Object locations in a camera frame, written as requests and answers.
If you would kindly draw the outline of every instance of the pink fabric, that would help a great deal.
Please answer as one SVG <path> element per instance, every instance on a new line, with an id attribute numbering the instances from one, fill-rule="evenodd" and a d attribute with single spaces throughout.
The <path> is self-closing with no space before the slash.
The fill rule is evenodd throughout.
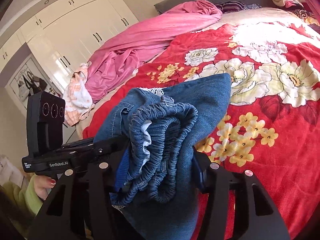
<path id="1" fill-rule="evenodd" d="M 106 41 L 89 59 L 92 65 L 85 86 L 93 101 L 99 101 L 134 69 L 164 51 L 177 35 L 206 28 L 221 16 L 222 12 L 206 0 L 185 2 Z"/>

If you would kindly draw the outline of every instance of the handbag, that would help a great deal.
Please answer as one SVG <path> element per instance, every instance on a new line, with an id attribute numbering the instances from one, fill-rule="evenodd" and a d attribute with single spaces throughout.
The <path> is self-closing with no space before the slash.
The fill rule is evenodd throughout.
<path id="1" fill-rule="evenodd" d="M 23 80 L 26 83 L 27 88 L 30 90 L 29 96 L 41 92 L 40 87 L 37 87 L 37 85 L 33 81 L 29 82 L 24 75 Z"/>

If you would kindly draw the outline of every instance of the bedsheet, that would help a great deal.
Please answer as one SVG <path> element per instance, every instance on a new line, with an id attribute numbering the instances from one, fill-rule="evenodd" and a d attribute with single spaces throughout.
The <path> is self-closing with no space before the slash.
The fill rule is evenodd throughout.
<path id="1" fill-rule="evenodd" d="M 83 135 L 94 136 L 133 87 L 168 87 L 229 73 L 227 113 L 196 148 L 229 171 L 252 170 L 294 238 L 320 201 L 320 36 L 286 12 L 252 11 L 232 13 L 202 31 L 177 36 L 96 110 Z M 277 16 L 266 16 L 273 13 Z M 199 196 L 192 239 L 199 232 L 206 198 Z M 232 234 L 232 219 L 231 212 L 226 237 Z"/>

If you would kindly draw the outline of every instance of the blue fabric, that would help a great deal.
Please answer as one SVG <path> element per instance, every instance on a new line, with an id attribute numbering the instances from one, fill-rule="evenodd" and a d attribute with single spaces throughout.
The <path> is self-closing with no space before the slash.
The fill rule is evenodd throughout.
<path id="1" fill-rule="evenodd" d="M 132 141 L 127 194 L 112 196 L 128 204 L 126 219 L 146 240 L 190 239 L 196 225 L 197 191 L 191 178 L 192 146 L 210 134 L 230 99 L 229 74 L 218 74 L 164 88 L 162 97 L 132 89 L 108 115 L 94 141 L 127 135 Z M 152 144 L 144 160 L 145 120 Z"/>

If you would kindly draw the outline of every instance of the screw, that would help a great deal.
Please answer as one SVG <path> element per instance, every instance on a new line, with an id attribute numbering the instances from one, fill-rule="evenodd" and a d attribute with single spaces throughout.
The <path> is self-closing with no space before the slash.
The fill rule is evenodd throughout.
<path id="1" fill-rule="evenodd" d="M 70 175 L 72 175 L 73 174 L 73 170 L 66 170 L 65 172 L 64 172 L 64 174 L 66 175 L 66 176 L 70 176 Z"/>
<path id="2" fill-rule="evenodd" d="M 106 169 L 106 168 L 108 168 L 108 166 L 109 166 L 108 163 L 100 163 L 100 164 L 99 164 L 99 168 L 100 168 L 100 169 Z"/>
<path id="3" fill-rule="evenodd" d="M 217 163 L 211 163 L 211 164 L 210 164 L 210 168 L 211 168 L 211 169 L 217 170 L 217 169 L 219 169 L 219 167 L 220 167 L 220 166 L 219 166 L 219 164 L 217 164 Z"/>
<path id="4" fill-rule="evenodd" d="M 250 170 L 246 170 L 246 171 L 244 172 L 244 174 L 247 175 L 248 177 L 253 176 L 253 172 L 250 171 Z"/>

